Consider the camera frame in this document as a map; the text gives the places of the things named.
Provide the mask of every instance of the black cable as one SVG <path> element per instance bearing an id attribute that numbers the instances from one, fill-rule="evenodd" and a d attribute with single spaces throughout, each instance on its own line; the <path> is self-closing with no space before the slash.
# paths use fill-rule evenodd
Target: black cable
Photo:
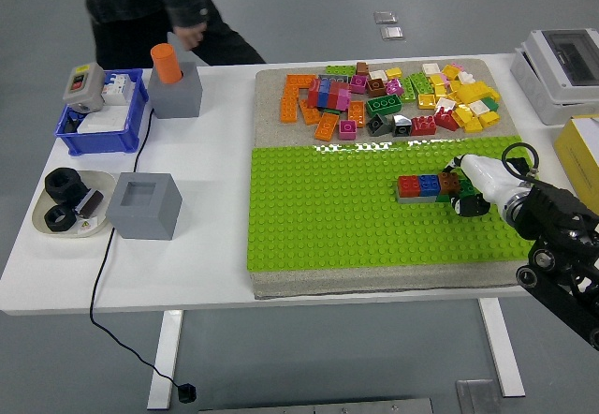
<path id="1" fill-rule="evenodd" d="M 143 152 L 143 149 L 146 146 L 146 142 L 148 141 L 148 137 L 150 136 L 150 127 L 152 126 L 152 114 L 153 114 L 153 109 L 150 111 L 150 118 L 148 119 L 148 130 L 146 131 L 146 136 L 143 139 L 143 143 L 139 147 L 138 154 L 137 154 L 137 156 L 135 158 L 135 163 L 133 165 L 133 172 L 136 172 L 138 170 L 139 156 L 141 155 L 141 152 Z M 175 383 L 174 379 L 172 379 L 171 377 L 168 377 L 168 376 L 162 374 L 158 369 L 156 369 L 156 367 L 152 363 L 147 362 L 143 358 L 141 358 L 141 356 L 139 355 L 139 353 L 137 353 L 133 348 L 131 348 L 130 346 L 127 346 L 124 343 L 122 343 L 119 340 L 119 338 L 114 335 L 114 333 L 112 333 L 105 326 L 103 326 L 103 325 L 99 324 L 98 322 L 96 322 L 95 319 L 94 319 L 95 294 L 97 292 L 97 286 L 98 286 L 98 284 L 100 282 L 100 278 L 102 277 L 102 273 L 104 272 L 104 266 L 106 265 L 106 261 L 108 260 L 108 257 L 109 257 L 110 246 L 112 245 L 112 239 L 114 238 L 114 232 L 115 231 L 116 231 L 115 228 L 112 227 L 112 231 L 110 232 L 109 241 L 106 244 L 106 251 L 104 252 L 104 258 L 102 259 L 102 264 L 100 265 L 100 270 L 98 271 L 97 277 L 95 278 L 94 290 L 92 290 L 92 300 L 90 302 L 90 320 L 92 321 L 92 323 L 97 328 L 99 328 L 104 333 L 106 333 L 108 336 L 110 336 L 114 340 L 114 342 L 116 342 L 119 346 L 121 346 L 121 347 L 129 350 L 131 353 L 133 353 L 138 358 L 138 360 L 140 360 L 141 362 L 143 362 L 147 366 L 152 367 L 152 369 L 156 372 L 156 374 L 158 374 L 160 377 L 166 378 L 168 381 L 170 381 L 173 384 L 173 386 L 175 386 L 179 390 L 179 399 L 181 401 L 183 401 L 183 399 L 182 399 L 182 392 L 183 392 L 183 398 L 185 400 L 193 402 L 196 399 L 196 388 L 194 388 L 190 384 L 179 385 L 179 384 Z M 185 398 L 185 395 L 188 395 L 189 392 L 192 392 L 193 395 L 189 396 L 188 398 Z"/>
<path id="2" fill-rule="evenodd" d="M 534 170 L 534 172 L 536 172 L 539 169 L 539 154 L 536 152 L 536 150 L 534 149 L 534 147 L 532 147 L 531 144 L 528 144 L 526 142 L 514 142 L 513 144 L 510 144 L 507 147 L 505 147 L 505 150 L 502 153 L 502 163 L 504 164 L 505 169 L 510 173 L 510 175 L 518 178 L 519 180 L 523 180 L 523 181 L 529 182 L 529 183 L 540 183 L 539 180 L 537 180 L 529 175 L 522 175 L 520 173 L 517 173 L 515 170 L 513 170 L 508 165 L 507 154 L 509 154 L 512 150 L 514 150 L 517 147 L 524 147 L 525 149 L 529 150 L 531 152 L 531 154 L 533 154 L 532 169 Z"/>

